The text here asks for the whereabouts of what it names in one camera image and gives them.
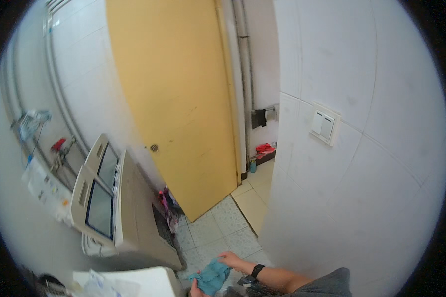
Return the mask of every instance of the blue towel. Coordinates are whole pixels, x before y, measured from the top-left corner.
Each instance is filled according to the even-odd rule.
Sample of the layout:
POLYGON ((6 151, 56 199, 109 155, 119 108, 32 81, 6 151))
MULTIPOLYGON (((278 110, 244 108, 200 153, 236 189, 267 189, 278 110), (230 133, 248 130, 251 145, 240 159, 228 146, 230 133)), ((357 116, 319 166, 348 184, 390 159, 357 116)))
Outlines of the blue towel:
POLYGON ((231 268, 226 264, 217 261, 218 258, 214 258, 210 264, 208 264, 200 274, 193 273, 188 277, 190 281, 194 278, 198 281, 198 288, 203 293, 214 296, 216 291, 222 288, 223 283, 230 275, 231 268))

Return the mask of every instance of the baseboard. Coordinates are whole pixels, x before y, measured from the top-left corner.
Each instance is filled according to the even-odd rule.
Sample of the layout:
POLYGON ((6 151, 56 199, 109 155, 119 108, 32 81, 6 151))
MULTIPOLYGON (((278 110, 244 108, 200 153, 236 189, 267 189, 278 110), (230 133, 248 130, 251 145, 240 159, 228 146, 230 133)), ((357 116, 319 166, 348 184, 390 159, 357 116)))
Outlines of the baseboard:
MULTIPOLYGON (((272 153, 268 153, 266 156, 260 158, 260 159, 256 159, 256 166, 259 166, 261 164, 263 164, 264 162, 268 162, 271 159, 274 159, 276 157, 276 150, 274 150, 272 153)), ((246 171, 248 172, 250 170, 249 168, 249 164, 246 163, 246 171)), ((241 174, 241 180, 245 180, 246 179, 246 172, 241 174)))

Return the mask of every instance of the person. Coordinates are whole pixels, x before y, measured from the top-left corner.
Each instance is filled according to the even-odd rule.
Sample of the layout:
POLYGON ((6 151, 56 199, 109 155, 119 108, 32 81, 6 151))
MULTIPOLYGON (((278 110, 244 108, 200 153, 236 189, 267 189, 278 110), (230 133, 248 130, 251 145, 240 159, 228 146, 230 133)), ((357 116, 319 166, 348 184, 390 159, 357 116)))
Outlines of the person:
MULTIPOLYGON (((223 252, 218 255, 218 261, 228 265, 236 271, 251 275, 256 263, 240 259, 232 252, 223 252)), ((318 278, 310 279, 303 275, 281 268, 263 267, 258 270, 256 280, 269 288, 280 292, 270 296, 284 297, 351 297, 349 289, 350 271, 347 268, 339 268, 332 273, 318 278)), ((210 297, 204 294, 198 287, 196 278, 193 279, 190 288, 191 297, 210 297)))

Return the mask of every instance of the double light switch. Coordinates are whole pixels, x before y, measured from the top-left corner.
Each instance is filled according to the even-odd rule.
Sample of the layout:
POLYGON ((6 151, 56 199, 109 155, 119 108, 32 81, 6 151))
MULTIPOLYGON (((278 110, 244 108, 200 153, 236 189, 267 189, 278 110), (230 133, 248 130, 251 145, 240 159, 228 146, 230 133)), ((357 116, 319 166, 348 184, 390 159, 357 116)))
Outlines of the double light switch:
POLYGON ((314 118, 312 120, 311 133, 329 146, 332 146, 335 134, 338 132, 340 114, 315 102, 313 104, 314 118))

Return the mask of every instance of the gray shirt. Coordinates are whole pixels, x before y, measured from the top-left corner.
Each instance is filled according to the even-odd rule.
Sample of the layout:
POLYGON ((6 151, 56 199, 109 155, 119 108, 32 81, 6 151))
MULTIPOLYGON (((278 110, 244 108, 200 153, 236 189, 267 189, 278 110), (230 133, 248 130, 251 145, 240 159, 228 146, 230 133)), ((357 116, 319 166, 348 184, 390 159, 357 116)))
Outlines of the gray shirt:
POLYGON ((349 289, 350 270, 339 268, 306 284, 284 297, 352 297, 349 289))

